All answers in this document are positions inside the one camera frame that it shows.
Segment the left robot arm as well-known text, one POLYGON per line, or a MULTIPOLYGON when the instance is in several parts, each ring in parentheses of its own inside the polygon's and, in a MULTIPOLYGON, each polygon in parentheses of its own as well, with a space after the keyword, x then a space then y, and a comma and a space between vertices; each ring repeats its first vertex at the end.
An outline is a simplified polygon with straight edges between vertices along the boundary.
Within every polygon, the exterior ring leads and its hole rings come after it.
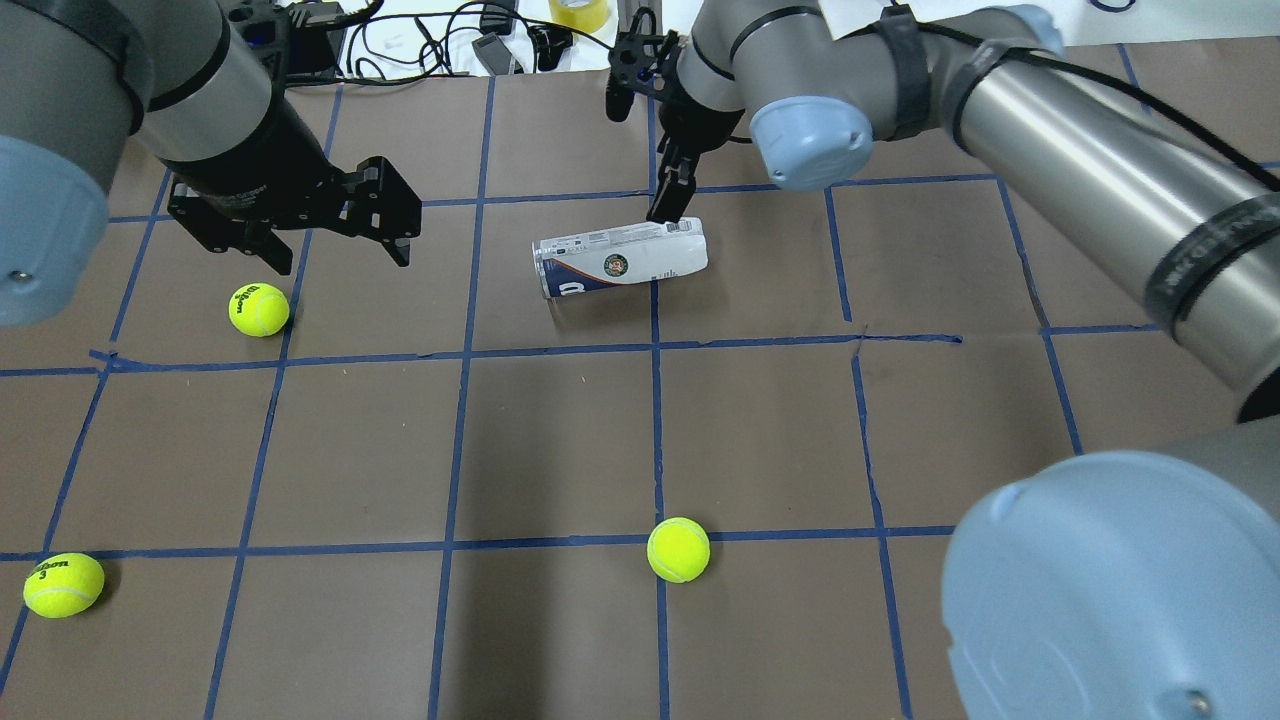
POLYGON ((70 304, 128 138, 173 174, 166 209, 209 252, 287 275, 293 252, 279 232, 323 228, 407 266, 420 197, 387 158, 333 165, 285 97, 292 70, 332 67, 337 32, 379 8, 3 3, 3 324, 70 304))

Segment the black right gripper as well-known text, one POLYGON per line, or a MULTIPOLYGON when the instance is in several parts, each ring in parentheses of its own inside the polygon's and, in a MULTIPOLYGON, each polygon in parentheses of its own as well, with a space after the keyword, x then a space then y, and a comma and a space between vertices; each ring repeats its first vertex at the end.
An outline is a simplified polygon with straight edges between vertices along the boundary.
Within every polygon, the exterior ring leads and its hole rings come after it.
POLYGON ((648 222, 658 224, 676 223, 684 217, 698 190, 701 152, 741 142, 735 133, 740 111, 698 106, 678 85, 677 60, 690 44, 678 32, 664 28, 663 35, 616 35, 608 51, 607 119, 625 123, 639 95, 653 100, 659 115, 657 183, 645 215, 648 222))

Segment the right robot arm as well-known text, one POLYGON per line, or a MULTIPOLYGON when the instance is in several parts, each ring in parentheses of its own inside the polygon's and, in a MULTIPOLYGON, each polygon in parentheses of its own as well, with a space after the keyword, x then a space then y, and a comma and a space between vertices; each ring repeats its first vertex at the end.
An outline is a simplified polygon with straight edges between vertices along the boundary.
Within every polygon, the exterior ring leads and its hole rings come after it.
POLYGON ((695 199, 653 293, 677 719, 1275 719, 1277 420, 1027 195, 877 178, 695 199))

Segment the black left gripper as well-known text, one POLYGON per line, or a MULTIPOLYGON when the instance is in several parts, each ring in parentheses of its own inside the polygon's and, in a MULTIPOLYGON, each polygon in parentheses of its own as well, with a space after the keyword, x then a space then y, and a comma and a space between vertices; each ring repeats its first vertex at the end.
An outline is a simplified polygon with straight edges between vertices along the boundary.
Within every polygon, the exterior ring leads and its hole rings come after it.
POLYGON ((215 199, 177 179, 166 209, 209 252, 237 251, 261 259, 279 275, 293 272, 294 252, 278 231, 326 229, 379 243, 399 268, 411 264, 421 234, 421 200, 385 156, 344 173, 332 168, 315 182, 284 193, 270 187, 215 199))

